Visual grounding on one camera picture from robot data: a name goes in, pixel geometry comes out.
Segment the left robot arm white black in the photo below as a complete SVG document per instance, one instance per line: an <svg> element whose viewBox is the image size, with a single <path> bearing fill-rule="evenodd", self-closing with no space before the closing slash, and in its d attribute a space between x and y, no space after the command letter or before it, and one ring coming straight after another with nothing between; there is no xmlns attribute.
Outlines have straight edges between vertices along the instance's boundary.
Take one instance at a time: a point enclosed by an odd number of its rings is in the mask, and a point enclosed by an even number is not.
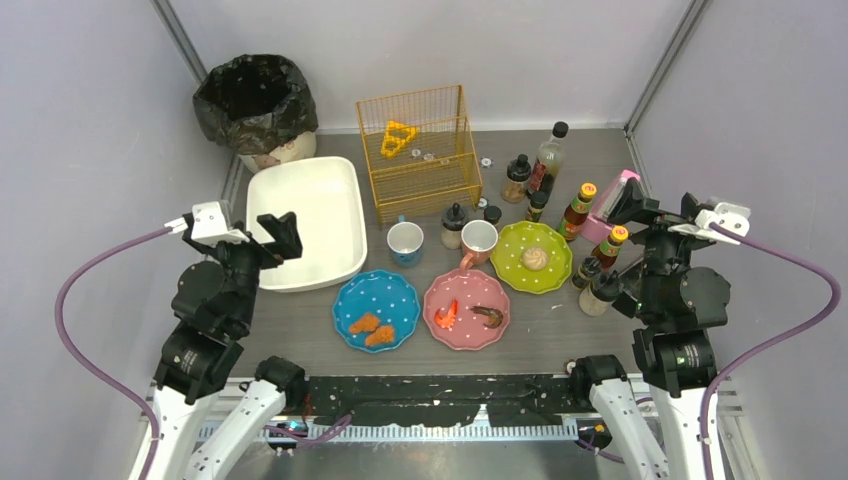
<svg viewBox="0 0 848 480"><path fill-rule="evenodd" d="M171 308L178 324L162 346L145 414L152 455L140 452L133 479L222 479L276 415L301 406L308 393L302 367L279 356L263 360L238 405L201 446L201 426L223 392L249 334L262 271L303 252L297 216L262 214L270 241L231 224L217 203L168 223L205 260L178 279Z"/></svg>

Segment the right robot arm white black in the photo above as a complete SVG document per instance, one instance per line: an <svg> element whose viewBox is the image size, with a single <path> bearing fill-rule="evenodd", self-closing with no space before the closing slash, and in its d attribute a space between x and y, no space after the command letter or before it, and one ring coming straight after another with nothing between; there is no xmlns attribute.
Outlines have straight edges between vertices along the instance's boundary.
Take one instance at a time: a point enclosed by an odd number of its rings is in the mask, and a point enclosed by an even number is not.
<svg viewBox="0 0 848 480"><path fill-rule="evenodd" d="M663 438L654 436L615 356L577 359L572 385L601 415L633 479L726 476L711 385L718 368L707 331L728 322L730 284L715 270L691 264L694 251L722 239L695 222L711 213L691 194L682 198L680 213L664 211L638 180L629 179L608 217L615 225L644 227L631 237L643 248L638 292L621 293L614 307L643 325L633 333L632 349Z"/></svg>

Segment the tall clear oil bottle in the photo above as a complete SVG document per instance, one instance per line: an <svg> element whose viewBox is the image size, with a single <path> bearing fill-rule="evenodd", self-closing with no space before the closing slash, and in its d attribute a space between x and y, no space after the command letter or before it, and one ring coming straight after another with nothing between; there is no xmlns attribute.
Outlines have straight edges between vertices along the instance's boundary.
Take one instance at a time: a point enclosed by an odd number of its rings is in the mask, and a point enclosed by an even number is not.
<svg viewBox="0 0 848 480"><path fill-rule="evenodd" d="M550 195L556 178L565 161L564 139L569 132L569 125L564 121L554 124L551 136L540 144L536 160L528 179L526 195L531 197L541 191Z"/></svg>

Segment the sauce bottle yellow cap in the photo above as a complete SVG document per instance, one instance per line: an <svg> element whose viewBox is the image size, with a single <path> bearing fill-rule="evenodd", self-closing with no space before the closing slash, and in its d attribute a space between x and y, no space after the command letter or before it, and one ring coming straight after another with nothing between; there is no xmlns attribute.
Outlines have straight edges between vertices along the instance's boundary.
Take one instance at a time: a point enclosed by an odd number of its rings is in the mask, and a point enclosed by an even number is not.
<svg viewBox="0 0 848 480"><path fill-rule="evenodd" d="M594 247L591 256L599 260L602 271L612 268L628 237L629 231L625 226L615 225L609 234Z"/></svg>
<svg viewBox="0 0 848 480"><path fill-rule="evenodd" d="M566 242L574 241L585 223L597 194L595 184L586 182L580 186L578 193L566 207L563 217L557 227L557 232Z"/></svg>

